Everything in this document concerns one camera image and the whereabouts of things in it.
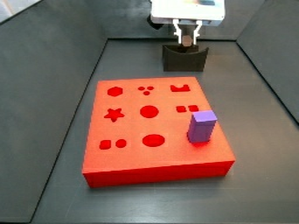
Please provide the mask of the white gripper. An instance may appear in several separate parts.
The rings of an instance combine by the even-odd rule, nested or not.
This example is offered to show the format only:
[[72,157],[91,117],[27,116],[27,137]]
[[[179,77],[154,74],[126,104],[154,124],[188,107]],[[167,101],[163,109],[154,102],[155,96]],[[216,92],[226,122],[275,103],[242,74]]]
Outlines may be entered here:
[[226,17],[224,0],[150,0],[151,20],[155,24],[174,25],[174,35],[179,45],[183,43],[182,25],[194,24],[192,44],[196,45],[200,36],[202,23],[218,26]]

